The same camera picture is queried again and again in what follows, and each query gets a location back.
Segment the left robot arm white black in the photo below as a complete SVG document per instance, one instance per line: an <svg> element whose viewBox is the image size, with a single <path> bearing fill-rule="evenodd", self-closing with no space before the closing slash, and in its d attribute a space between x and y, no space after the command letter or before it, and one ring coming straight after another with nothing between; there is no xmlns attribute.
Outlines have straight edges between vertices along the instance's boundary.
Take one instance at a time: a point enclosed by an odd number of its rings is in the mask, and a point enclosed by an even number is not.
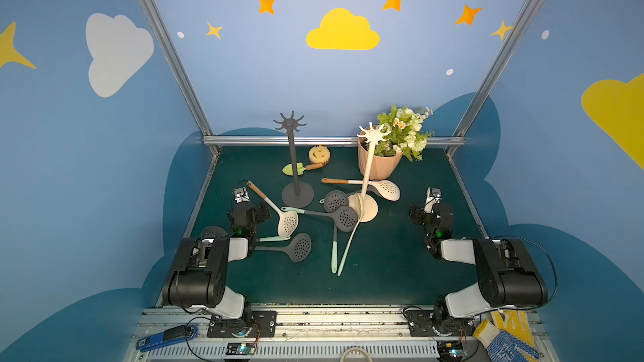
<svg viewBox="0 0 644 362"><path fill-rule="evenodd" d="M226 283L229 264L253 254L258 225L270 217L270 211L263 201L258 205L243 201L227 216L228 231L211 226L201 237L181 241L163 286L163 302L184 310L205 310L209 338L259 337L262 328L253 318L250 303Z"/></svg>

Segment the cream utensil rack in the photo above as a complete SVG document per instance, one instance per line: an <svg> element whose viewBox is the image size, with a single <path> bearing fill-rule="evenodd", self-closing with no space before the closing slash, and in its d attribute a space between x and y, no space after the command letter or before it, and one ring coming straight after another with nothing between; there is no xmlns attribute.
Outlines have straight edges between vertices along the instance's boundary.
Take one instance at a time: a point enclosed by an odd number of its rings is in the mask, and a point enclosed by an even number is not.
<svg viewBox="0 0 644 362"><path fill-rule="evenodd" d="M368 144L367 162L362 180L362 191L360 192L360 194L351 194L348 196L349 206L352 207L352 209L354 209L354 211L358 214L358 221L356 223L356 226L358 226L360 222L368 221L368 219L365 217L365 213L372 209L372 206L368 204L366 200L367 186L371 177L372 161L374 159L375 149L377 147L377 144L379 142L382 142L385 137L390 134L390 132L385 132L385 127L381 127L380 125L374 127L371 122L369 122L368 129L365 129L363 127L360 127L360 129L362 130L362 132L358 135L358 138L364 138Z"/></svg>

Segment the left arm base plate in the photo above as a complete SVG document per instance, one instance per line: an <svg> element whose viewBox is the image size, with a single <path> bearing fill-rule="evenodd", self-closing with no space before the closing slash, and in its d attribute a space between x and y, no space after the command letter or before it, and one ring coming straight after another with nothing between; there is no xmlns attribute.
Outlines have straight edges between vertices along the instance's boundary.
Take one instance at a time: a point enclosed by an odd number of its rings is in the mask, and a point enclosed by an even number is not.
<svg viewBox="0 0 644 362"><path fill-rule="evenodd" d="M208 338L273 338L278 314L273 310L247 310L239 319L224 319L212 315L208 325Z"/></svg>

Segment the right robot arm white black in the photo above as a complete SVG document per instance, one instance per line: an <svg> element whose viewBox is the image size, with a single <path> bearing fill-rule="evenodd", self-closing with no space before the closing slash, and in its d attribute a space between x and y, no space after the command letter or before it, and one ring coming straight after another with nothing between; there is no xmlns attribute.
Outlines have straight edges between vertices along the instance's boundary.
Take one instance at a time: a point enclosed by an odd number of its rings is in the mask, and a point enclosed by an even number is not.
<svg viewBox="0 0 644 362"><path fill-rule="evenodd" d="M409 219L424 228L424 243L434 258L476 268L475 283L439 296L430 317L438 335L459 334L493 310L531 310L550 301L547 284L523 240L454 239L453 210L444 203L433 204L430 211L413 205Z"/></svg>

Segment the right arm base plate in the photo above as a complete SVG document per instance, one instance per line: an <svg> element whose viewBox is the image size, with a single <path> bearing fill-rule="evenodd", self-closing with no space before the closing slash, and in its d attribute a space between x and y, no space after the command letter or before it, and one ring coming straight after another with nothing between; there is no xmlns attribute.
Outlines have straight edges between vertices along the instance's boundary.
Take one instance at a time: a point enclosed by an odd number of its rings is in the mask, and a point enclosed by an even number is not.
<svg viewBox="0 0 644 362"><path fill-rule="evenodd" d="M480 317L453 318L448 314L445 317L434 316L434 312L411 308L402 311L402 316L407 320L409 332L412 337L460 337L471 336L476 326L481 323Z"/></svg>

